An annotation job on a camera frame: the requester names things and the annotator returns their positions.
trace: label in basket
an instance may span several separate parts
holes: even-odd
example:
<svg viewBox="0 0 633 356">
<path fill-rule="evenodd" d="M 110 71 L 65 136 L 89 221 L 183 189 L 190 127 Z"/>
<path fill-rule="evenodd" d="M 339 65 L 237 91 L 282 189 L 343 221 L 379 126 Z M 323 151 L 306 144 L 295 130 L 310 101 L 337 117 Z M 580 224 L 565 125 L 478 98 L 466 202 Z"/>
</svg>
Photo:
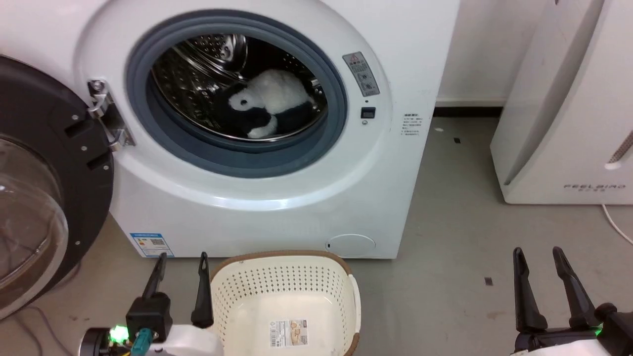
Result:
<svg viewBox="0 0 633 356">
<path fill-rule="evenodd" d="M 272 321 L 269 326 L 270 347 L 308 344 L 308 322 L 305 320 Z"/>
</svg>

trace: metal hinge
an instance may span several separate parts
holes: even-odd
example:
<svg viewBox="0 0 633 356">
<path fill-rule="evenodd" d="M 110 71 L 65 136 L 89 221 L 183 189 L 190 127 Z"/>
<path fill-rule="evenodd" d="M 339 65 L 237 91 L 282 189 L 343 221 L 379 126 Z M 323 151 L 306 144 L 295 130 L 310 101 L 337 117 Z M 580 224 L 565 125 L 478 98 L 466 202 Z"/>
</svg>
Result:
<svg viewBox="0 0 633 356">
<path fill-rule="evenodd" d="M 93 106 L 88 108 L 88 113 L 103 126 L 110 149 L 118 151 L 123 146 L 136 146 L 123 118 L 116 109 L 105 81 L 89 81 L 88 90 L 93 102 Z"/>
</svg>

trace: black baseboard strip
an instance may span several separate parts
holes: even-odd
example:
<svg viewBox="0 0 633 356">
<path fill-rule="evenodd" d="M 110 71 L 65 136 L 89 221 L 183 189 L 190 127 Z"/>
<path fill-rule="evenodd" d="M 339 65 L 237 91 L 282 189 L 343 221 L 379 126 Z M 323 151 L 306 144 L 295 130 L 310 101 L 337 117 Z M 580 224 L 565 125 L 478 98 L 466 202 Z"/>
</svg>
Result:
<svg viewBox="0 0 633 356">
<path fill-rule="evenodd" d="M 435 108 L 433 117 L 500 117 L 502 106 L 447 106 Z"/>
</svg>

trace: plush toy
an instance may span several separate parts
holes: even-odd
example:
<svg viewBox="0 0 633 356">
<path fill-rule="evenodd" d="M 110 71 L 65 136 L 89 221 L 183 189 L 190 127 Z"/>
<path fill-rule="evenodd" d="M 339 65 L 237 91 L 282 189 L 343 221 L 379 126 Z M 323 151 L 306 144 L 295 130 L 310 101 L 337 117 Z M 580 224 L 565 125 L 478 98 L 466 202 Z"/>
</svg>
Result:
<svg viewBox="0 0 633 356">
<path fill-rule="evenodd" d="M 269 69 L 222 91 L 214 111 L 229 131 L 259 139 L 301 128 L 310 121 L 313 105 L 314 99 L 294 74 Z"/>
</svg>

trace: gray floor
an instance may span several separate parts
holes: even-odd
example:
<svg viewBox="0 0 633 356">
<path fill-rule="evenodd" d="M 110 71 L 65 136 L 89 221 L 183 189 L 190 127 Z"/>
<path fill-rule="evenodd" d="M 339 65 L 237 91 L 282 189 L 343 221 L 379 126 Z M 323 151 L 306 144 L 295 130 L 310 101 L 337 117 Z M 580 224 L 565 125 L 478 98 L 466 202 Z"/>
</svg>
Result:
<svg viewBox="0 0 633 356">
<path fill-rule="evenodd" d="M 398 259 L 352 260 L 363 325 L 355 355 L 508 355 L 516 336 L 511 253 L 521 246 L 532 287 L 550 326 L 568 309 L 551 248 L 562 247 L 595 305 L 633 309 L 633 246 L 599 207 L 503 203 L 488 145 L 495 119 L 436 118 L 418 177 Z M 453 141 L 461 139 L 461 144 Z M 610 208 L 633 234 L 633 208 Z M 139 257 L 109 219 L 78 277 L 35 303 L 71 350 L 88 327 L 124 323 L 154 260 Z M 161 288 L 176 323 L 187 323 L 197 289 L 197 261 L 170 260 Z M 491 277 L 493 286 L 486 286 Z M 46 356 L 62 355 L 32 310 L 22 312 Z M 12 320 L 0 325 L 2 355 L 37 355 Z"/>
</svg>

